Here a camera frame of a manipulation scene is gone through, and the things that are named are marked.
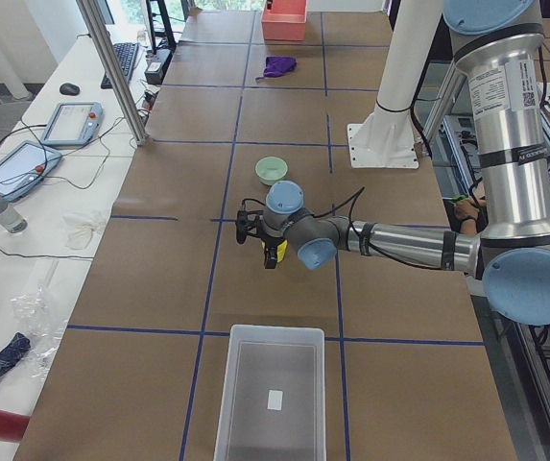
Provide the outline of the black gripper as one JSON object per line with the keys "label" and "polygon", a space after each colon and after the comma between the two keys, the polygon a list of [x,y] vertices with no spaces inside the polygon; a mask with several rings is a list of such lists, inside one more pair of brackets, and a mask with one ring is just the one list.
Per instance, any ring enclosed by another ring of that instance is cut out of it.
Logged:
{"label": "black gripper", "polygon": [[274,269],[277,265],[277,246],[285,241],[280,230],[268,225],[265,215],[259,216],[258,236],[264,245],[264,267]]}

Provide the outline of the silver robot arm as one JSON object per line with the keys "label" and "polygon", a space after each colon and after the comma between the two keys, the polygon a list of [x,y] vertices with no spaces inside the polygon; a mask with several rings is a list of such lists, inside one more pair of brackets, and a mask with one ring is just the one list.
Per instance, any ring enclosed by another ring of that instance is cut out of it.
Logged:
{"label": "silver robot arm", "polygon": [[319,218],[294,182],[275,183],[257,212],[264,264],[287,243],[315,270],[339,251],[382,255],[422,269],[461,271],[483,283],[490,306],[530,326],[550,325],[550,182],[534,55],[544,39],[536,1],[401,3],[373,112],[347,128],[355,168],[414,161],[410,113],[440,22],[466,77],[488,223],[476,235]]}

